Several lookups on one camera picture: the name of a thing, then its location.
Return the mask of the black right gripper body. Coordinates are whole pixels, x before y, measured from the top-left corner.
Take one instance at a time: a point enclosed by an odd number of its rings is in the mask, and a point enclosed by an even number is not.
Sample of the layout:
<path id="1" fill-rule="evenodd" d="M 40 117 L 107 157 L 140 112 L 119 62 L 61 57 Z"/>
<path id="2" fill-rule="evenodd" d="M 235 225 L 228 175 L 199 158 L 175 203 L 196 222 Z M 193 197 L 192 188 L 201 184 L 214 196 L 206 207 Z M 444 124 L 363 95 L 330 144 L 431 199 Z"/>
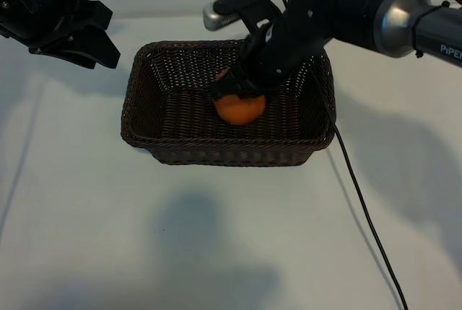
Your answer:
<path id="1" fill-rule="evenodd" d="M 326 21 L 312 10 L 286 10 L 250 41 L 240 61 L 258 88 L 277 87 L 302 60 L 323 53 Z"/>

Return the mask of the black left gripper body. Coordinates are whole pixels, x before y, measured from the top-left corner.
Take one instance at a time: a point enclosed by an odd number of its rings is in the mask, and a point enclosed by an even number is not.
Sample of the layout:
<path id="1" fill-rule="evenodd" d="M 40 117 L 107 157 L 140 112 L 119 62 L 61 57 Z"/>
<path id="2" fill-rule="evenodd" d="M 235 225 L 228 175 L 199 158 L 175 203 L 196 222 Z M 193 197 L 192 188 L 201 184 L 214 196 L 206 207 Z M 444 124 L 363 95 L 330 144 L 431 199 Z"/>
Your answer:
<path id="1" fill-rule="evenodd" d="M 113 12 L 100 1 L 1 0 L 1 35 L 31 48 L 68 41 L 84 53 L 83 30 L 106 30 Z"/>

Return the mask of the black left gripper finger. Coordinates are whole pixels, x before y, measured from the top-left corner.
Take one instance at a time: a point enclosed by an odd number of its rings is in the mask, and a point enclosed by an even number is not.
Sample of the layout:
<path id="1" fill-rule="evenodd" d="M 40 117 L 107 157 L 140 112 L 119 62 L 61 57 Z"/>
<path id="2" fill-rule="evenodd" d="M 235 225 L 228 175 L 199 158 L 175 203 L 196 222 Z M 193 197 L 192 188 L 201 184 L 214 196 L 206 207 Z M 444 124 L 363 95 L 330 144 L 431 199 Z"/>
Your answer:
<path id="1" fill-rule="evenodd" d="M 84 29 L 82 47 L 87 58 L 109 69 L 117 67 L 121 54 L 104 30 L 96 27 Z"/>
<path id="2" fill-rule="evenodd" d="M 61 59 L 86 69 L 94 69 L 96 66 L 95 60 L 89 59 L 83 54 L 75 52 L 74 44 L 67 40 L 49 43 L 39 48 L 31 48 L 30 53 Z"/>

